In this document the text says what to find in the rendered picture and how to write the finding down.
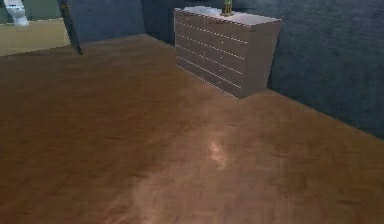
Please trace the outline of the brown chest of drawers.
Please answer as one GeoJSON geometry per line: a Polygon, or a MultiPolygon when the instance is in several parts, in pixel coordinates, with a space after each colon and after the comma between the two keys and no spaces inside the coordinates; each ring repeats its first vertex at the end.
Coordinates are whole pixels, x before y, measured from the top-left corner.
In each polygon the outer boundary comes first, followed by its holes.
{"type": "Polygon", "coordinates": [[[217,8],[174,10],[177,65],[237,99],[266,89],[282,21],[217,8]]]}

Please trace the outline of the green and gold statuette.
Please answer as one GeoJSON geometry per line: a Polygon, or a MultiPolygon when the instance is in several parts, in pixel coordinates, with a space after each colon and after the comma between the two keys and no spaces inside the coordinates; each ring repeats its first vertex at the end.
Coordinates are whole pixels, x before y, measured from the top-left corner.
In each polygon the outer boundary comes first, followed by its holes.
{"type": "Polygon", "coordinates": [[[232,0],[224,0],[221,16],[231,16],[232,15],[232,0]]]}

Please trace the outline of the white toilet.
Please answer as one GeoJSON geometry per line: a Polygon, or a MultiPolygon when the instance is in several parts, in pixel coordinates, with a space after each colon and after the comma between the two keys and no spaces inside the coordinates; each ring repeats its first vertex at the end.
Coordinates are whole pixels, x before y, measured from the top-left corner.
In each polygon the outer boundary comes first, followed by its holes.
{"type": "Polygon", "coordinates": [[[25,27],[29,25],[22,0],[3,0],[3,2],[15,26],[25,27]]]}

